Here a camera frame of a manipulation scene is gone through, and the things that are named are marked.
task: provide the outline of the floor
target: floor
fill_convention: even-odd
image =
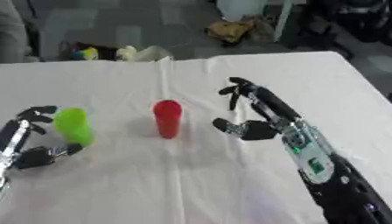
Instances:
[[[32,1],[38,11],[35,22],[42,32],[41,52],[47,59],[59,55],[63,41],[113,47],[132,45],[139,50],[162,46],[172,52],[176,60],[290,51],[284,45],[250,40],[234,48],[221,47],[219,41],[203,32],[207,25],[221,17],[214,4],[207,0]],[[31,19],[26,1],[14,2],[23,17]],[[283,39],[291,38],[290,27],[293,26],[289,24]],[[380,92],[384,95],[392,92],[392,47],[364,44],[344,31],[339,41],[355,52],[352,64]]]

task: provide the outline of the green cup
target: green cup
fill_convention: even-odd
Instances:
[[[70,144],[88,146],[93,142],[86,112],[81,108],[62,109],[54,116],[53,125]]]

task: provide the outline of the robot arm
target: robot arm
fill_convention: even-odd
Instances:
[[[330,224],[392,224],[392,212],[375,189],[328,143],[323,135],[295,110],[265,87],[242,78],[220,95],[232,94],[230,109],[239,97],[248,97],[251,107],[265,121],[235,125],[217,118],[213,125],[242,140],[264,140],[282,136],[297,171]]]
[[[45,114],[54,114],[57,107],[32,107],[8,121],[0,130],[0,192],[7,183],[7,171],[15,166],[27,169],[36,166],[52,164],[59,156],[72,155],[82,150],[79,144],[69,144],[67,147],[46,148],[37,147],[22,150],[26,140],[35,131],[44,135],[46,131],[36,123],[51,123],[52,118]]]

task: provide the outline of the red cup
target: red cup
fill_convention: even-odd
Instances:
[[[159,134],[163,138],[174,138],[179,133],[181,105],[176,101],[159,101],[153,110]]]

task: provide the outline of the white tablecloth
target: white tablecloth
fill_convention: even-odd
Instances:
[[[0,66],[0,123],[30,106],[84,108],[94,143],[56,164],[13,171],[2,224],[325,223],[280,139],[242,142],[214,129],[235,112],[217,91],[227,77],[264,85],[318,126],[392,205],[392,107],[332,52],[188,61]],[[180,135],[158,137],[154,102],[183,106]],[[62,144],[35,135],[30,146]]]

